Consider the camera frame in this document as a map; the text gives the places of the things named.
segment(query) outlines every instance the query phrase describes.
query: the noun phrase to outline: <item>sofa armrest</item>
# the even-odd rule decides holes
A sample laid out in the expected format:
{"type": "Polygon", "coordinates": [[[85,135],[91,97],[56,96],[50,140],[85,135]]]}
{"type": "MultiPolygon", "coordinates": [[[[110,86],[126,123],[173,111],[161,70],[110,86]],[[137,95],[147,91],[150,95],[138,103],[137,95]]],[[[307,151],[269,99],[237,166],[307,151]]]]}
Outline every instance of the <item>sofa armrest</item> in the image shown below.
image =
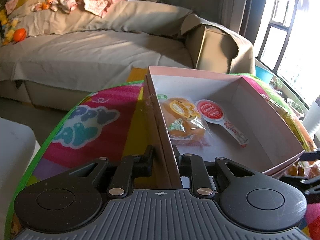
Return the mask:
{"type": "Polygon", "coordinates": [[[218,73],[229,73],[231,60],[238,53],[231,36],[202,24],[187,33],[185,46],[194,68],[218,73]]]}
{"type": "Polygon", "coordinates": [[[190,14],[182,23],[181,34],[186,36],[194,68],[255,74],[253,45],[238,33],[190,14]]]}

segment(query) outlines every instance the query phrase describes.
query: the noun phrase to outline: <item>green mat border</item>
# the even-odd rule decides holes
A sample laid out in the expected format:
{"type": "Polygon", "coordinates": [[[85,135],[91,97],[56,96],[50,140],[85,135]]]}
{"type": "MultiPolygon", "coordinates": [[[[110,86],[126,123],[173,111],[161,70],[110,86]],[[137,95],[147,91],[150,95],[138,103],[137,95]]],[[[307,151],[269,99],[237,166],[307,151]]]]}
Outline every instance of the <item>green mat border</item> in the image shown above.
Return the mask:
{"type": "MultiPolygon", "coordinates": [[[[127,82],[127,83],[122,83],[120,85],[116,85],[116,86],[109,87],[109,88],[115,88],[115,87],[121,87],[121,86],[133,85],[133,84],[140,84],[140,83],[143,83],[143,82],[144,82],[143,80],[127,82]]],[[[9,204],[9,208],[8,208],[7,216],[6,216],[6,221],[5,221],[5,225],[4,225],[4,240],[9,240],[10,239],[11,222],[12,222],[12,217],[13,217],[13,213],[14,213],[13,204],[14,204],[14,200],[15,200],[16,196],[18,195],[18,193],[20,191],[22,191],[26,187],[26,185],[27,185],[27,183],[28,183],[28,181],[29,181],[34,169],[36,168],[37,164],[39,163],[40,159],[42,158],[42,155],[44,154],[44,152],[48,148],[49,144],[51,143],[52,139],[57,134],[57,132],[59,131],[59,129],[61,128],[63,123],[69,118],[69,116],[74,111],[74,109],[77,106],[79,106],[79,104],[81,104],[87,97],[89,97],[93,93],[90,93],[89,95],[87,95],[83,100],[81,100],[78,104],[76,104],[62,118],[62,120],[58,123],[58,125],[53,129],[53,131],[50,133],[50,135],[44,141],[44,143],[42,144],[41,148],[38,150],[38,152],[36,153],[35,157],[33,158],[33,160],[31,161],[30,165],[28,166],[27,170],[23,174],[23,176],[22,176],[22,178],[21,178],[21,180],[20,180],[20,182],[19,182],[19,184],[18,184],[18,186],[17,186],[17,188],[16,188],[16,190],[15,190],[13,196],[12,196],[11,202],[9,204]]]]}

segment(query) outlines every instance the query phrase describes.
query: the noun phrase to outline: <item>red round label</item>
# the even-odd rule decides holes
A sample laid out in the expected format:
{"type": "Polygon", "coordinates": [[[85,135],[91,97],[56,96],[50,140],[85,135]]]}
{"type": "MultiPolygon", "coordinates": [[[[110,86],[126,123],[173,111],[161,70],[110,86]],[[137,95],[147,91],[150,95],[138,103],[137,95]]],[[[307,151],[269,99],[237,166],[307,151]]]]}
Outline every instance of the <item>red round label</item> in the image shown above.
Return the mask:
{"type": "Polygon", "coordinates": [[[209,100],[198,102],[197,109],[204,117],[209,119],[219,120],[223,117],[220,106],[209,100]]]}

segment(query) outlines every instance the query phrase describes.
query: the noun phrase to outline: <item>plastic bag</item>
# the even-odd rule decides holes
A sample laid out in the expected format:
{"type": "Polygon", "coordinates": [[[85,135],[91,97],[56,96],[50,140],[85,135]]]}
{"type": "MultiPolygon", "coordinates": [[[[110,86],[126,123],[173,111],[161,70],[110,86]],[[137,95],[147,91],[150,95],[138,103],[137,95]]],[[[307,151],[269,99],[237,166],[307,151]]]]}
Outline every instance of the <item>plastic bag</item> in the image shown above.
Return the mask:
{"type": "Polygon", "coordinates": [[[303,149],[307,152],[311,152],[316,149],[316,145],[313,140],[310,138],[307,130],[304,128],[298,117],[293,114],[290,115],[286,109],[277,104],[270,98],[267,98],[265,95],[262,97],[272,106],[272,108],[280,115],[280,117],[284,120],[284,122],[289,126],[290,130],[296,136],[303,149]]]}
{"type": "Polygon", "coordinates": [[[173,143],[209,146],[205,139],[206,136],[211,136],[208,125],[191,100],[167,98],[166,95],[158,95],[158,99],[173,143]]]}
{"type": "Polygon", "coordinates": [[[320,160],[317,161],[298,161],[285,171],[291,176],[301,176],[312,179],[320,175],[320,160]]]}

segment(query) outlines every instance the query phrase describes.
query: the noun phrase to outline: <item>curtain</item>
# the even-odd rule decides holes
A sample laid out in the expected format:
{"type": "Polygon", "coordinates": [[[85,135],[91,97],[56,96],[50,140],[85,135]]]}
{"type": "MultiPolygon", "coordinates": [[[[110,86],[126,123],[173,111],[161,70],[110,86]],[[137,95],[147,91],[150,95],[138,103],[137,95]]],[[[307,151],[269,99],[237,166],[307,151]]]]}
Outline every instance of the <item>curtain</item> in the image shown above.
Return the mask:
{"type": "Polygon", "coordinates": [[[247,0],[220,0],[219,23],[239,33],[247,0]]]}
{"type": "Polygon", "coordinates": [[[267,0],[247,0],[239,34],[254,44],[267,0]]]}

